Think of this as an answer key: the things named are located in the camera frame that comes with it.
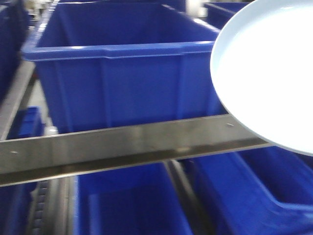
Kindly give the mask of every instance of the metal bar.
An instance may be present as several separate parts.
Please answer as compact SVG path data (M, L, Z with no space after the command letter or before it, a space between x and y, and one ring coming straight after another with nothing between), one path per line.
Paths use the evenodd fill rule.
M265 146L231 115L0 141L0 185Z
M214 235L215 229L211 219L204 210L200 200L194 193L192 186L181 165L170 160L164 163L173 182L174 188L185 212L194 235Z
M35 65L22 61L17 69L11 87L0 106L0 140L5 140L17 111L27 104L35 78L32 76Z

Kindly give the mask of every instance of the stainless steel rail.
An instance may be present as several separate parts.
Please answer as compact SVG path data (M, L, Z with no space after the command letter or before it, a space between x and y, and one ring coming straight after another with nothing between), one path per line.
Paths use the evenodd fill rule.
M34 68L34 63L22 61L13 77L12 85L0 105L0 140L7 138L17 111L27 105L35 81Z
M0 185L265 146L231 115L0 141Z

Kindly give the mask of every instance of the blue plastic bin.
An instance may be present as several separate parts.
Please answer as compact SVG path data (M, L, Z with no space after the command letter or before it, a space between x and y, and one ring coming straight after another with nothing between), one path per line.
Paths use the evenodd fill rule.
M9 25L14 47L16 51L19 51L27 36L30 23L28 12L24 8L23 0L0 0L0 5L8 6Z
M59 2L86 2L97 0L60 0ZM178 11L186 11L186 0L98 0L98 1L110 1L110 2L158 2L175 8Z
M191 235L163 164L82 175L75 235Z
M235 235L313 233L313 172L294 153L270 147L193 160L193 185Z
M43 133L44 124L42 123L40 108L37 106L28 107L22 120L18 138L42 136Z
M223 28L224 25L239 10L248 5L248 2L210 2L204 3L207 8L206 21L216 28Z
M9 28L8 7L0 5L0 102L4 98L18 66Z
M158 3L59 3L23 54L59 132L83 131L224 113L209 71L218 33Z
M15 122L19 130L14 139L21 137L41 136L43 124L40 109L29 107L20 111L21 123ZM30 192L37 183L21 184L0 187L0 235L24 235L27 226L27 217L32 201Z

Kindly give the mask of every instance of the white plate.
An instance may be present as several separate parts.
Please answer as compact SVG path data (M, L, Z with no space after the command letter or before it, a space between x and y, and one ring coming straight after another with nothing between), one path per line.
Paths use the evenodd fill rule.
M313 0L256 0L221 30L211 76L228 111L260 137L313 155Z

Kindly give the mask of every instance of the storage shelf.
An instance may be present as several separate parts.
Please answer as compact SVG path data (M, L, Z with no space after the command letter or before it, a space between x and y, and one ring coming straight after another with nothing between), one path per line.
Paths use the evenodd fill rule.
M4 140L28 102L34 65L22 62L0 107L0 185L269 146L231 115Z

